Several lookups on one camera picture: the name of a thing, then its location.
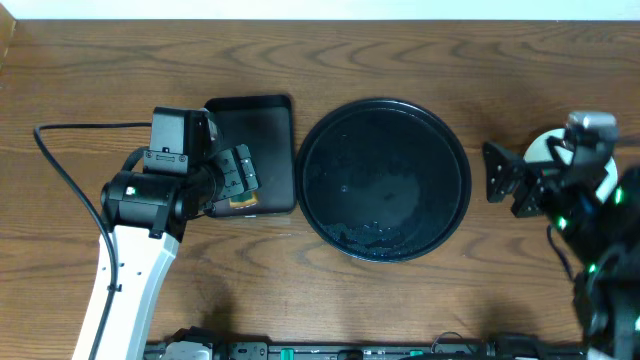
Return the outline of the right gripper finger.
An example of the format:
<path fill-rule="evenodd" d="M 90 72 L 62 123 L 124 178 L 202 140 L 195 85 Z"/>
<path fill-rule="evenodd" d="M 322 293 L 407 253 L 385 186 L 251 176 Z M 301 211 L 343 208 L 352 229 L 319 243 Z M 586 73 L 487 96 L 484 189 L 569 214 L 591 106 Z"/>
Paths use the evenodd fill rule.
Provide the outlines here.
<path fill-rule="evenodd" d="M 542 214 L 539 207 L 542 191 L 540 179 L 527 175 L 513 193 L 514 203 L 511 212 L 516 218 L 536 217 Z"/>
<path fill-rule="evenodd" d="M 482 146 L 486 172 L 486 197 L 490 203 L 499 203 L 512 194 L 524 177 L 526 162 L 518 154 L 495 142 Z"/>

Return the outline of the light green front plate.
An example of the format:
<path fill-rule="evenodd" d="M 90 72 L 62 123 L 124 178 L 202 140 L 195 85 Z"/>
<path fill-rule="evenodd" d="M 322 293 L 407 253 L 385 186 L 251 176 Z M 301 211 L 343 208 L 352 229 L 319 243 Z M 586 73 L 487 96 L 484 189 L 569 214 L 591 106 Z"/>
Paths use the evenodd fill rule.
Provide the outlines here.
<path fill-rule="evenodd" d="M 564 133 L 564 128 L 556 128 L 539 135 L 525 151 L 523 156 L 524 160 L 527 163 L 552 161 L 553 158 L 547 147 L 546 140 L 548 138 L 563 139 Z M 569 165 L 573 159 L 574 153 L 561 147 L 556 147 L 556 150 L 562 161 L 566 165 Z M 603 179 L 595 182 L 595 194 L 602 203 L 604 203 L 609 195 L 614 191 L 618 181 L 618 169 L 613 157 L 609 159 L 604 170 L 606 171 L 606 174 Z"/>

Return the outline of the orange green sponge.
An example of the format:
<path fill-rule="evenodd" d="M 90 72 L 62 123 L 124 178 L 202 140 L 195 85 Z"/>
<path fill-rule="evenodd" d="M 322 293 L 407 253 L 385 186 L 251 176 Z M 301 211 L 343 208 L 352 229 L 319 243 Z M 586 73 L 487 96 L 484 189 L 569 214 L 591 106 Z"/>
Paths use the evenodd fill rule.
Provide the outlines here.
<path fill-rule="evenodd" d="M 229 205 L 233 209 L 248 208 L 255 206 L 257 203 L 258 197 L 254 191 L 245 192 L 229 199 Z"/>

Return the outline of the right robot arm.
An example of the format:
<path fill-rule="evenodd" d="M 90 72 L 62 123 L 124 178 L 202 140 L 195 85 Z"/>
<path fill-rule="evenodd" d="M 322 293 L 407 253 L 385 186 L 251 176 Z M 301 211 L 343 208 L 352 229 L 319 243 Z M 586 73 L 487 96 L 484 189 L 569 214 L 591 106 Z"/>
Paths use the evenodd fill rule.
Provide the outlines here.
<path fill-rule="evenodd" d="M 574 111 L 564 128 L 536 138 L 523 155 L 482 146 L 491 203 L 512 196 L 517 218 L 545 216 L 583 270 L 573 306 L 593 354 L 639 356 L 639 170 L 617 173 L 619 128 L 610 113 Z"/>

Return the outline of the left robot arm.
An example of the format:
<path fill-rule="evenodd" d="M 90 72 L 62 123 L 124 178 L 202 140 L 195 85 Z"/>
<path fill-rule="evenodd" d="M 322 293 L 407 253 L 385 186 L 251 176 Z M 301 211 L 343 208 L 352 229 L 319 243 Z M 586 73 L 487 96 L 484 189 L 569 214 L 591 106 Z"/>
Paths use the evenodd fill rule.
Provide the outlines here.
<path fill-rule="evenodd" d="M 222 149 L 212 112 L 157 107 L 149 125 L 149 145 L 134 150 L 101 193 L 106 232 L 76 359 L 142 358 L 188 221 L 259 187 L 248 147 Z"/>

